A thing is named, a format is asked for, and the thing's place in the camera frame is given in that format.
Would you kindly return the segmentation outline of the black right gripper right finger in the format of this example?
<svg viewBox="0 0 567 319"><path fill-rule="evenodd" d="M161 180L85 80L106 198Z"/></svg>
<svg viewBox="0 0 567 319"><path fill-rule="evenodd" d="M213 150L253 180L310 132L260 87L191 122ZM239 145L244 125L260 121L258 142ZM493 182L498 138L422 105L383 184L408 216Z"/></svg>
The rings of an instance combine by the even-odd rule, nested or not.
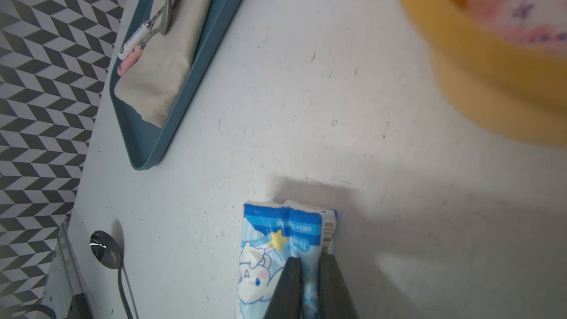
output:
<svg viewBox="0 0 567 319"><path fill-rule="evenodd" d="M320 317L359 318L335 256L323 253L319 269Z"/></svg>

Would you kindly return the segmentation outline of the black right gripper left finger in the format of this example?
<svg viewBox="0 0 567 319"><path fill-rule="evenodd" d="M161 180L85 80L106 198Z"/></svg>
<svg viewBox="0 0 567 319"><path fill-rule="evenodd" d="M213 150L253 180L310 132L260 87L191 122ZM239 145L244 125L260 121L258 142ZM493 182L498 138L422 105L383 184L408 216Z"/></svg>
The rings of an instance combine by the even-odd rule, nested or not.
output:
<svg viewBox="0 0 567 319"><path fill-rule="evenodd" d="M301 260L290 257L281 272L264 319L299 319L302 289Z"/></svg>

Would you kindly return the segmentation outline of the light blue cartoon tissue pack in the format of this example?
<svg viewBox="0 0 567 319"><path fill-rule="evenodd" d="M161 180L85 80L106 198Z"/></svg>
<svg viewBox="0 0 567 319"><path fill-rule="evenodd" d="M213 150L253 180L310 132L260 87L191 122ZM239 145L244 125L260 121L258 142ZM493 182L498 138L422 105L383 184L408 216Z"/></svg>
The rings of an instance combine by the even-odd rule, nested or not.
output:
<svg viewBox="0 0 567 319"><path fill-rule="evenodd" d="M319 318L319 264L334 251L338 213L332 208L283 204L244 204L239 254L236 318L263 318L288 258L301 260L301 317Z"/></svg>

